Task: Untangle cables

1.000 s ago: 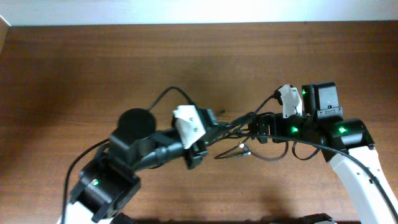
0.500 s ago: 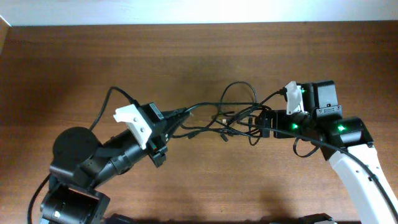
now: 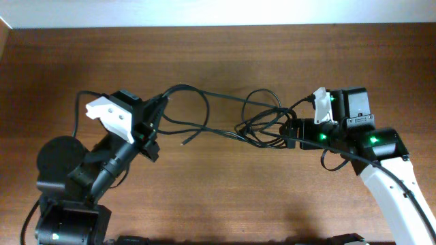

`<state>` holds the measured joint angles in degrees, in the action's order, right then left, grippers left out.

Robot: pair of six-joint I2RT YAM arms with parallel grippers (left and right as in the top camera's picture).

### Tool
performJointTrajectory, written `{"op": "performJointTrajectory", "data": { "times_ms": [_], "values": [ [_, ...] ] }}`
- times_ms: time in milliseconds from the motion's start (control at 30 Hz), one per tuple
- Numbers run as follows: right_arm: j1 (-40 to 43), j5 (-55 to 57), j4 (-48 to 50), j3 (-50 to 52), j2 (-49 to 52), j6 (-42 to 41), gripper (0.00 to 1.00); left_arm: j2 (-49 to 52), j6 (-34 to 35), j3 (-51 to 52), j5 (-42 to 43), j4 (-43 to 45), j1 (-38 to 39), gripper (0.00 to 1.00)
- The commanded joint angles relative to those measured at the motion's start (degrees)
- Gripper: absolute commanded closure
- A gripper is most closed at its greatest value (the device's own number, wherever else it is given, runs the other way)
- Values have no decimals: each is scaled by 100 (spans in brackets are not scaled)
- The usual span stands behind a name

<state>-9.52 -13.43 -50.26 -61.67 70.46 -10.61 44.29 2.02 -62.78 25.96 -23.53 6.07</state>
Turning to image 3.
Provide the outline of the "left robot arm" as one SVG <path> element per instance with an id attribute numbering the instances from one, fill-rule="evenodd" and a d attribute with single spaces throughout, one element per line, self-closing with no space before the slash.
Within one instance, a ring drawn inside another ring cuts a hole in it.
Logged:
<path id="1" fill-rule="evenodd" d="M 147 101 L 124 90 L 101 94 L 85 106 L 87 117 L 106 130 L 93 149 L 74 136 L 56 137 L 42 147 L 38 244 L 103 244 L 111 211 L 98 201 L 137 155 L 157 160 L 157 128 L 167 104 L 162 94 Z"/>

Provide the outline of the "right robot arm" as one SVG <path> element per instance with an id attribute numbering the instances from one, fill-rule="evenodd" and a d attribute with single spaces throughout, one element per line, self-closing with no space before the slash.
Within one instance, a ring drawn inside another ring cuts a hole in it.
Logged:
<path id="1" fill-rule="evenodd" d="M 288 148 L 341 155 L 371 192 L 396 244 L 434 244 L 435 216 L 418 186 L 409 152 L 393 128 L 378 129 L 366 88 L 309 95 L 313 118 L 291 117 L 279 133 Z"/>

